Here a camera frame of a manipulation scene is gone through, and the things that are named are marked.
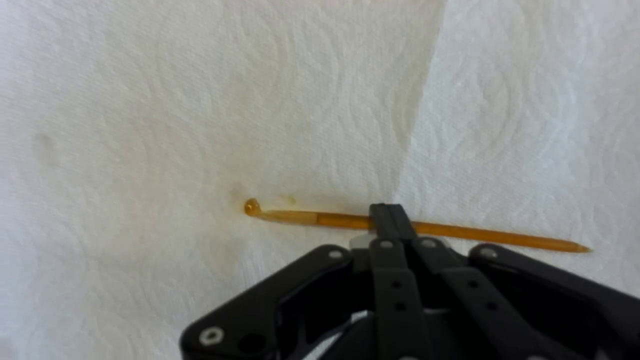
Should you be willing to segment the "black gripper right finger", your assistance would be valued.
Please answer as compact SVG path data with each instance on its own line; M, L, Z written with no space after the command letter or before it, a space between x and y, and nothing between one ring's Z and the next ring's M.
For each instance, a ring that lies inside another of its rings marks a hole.
M457 335L441 345L473 360L640 360L640 300L508 248L468 257L420 238L390 209L419 300Z

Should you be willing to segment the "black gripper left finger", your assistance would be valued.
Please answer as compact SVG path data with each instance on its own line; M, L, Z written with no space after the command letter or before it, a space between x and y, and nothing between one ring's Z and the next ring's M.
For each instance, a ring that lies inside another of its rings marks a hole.
M401 205L373 205L364 248L318 247L190 324L185 360L302 360L341 335L326 360L426 360L426 326Z

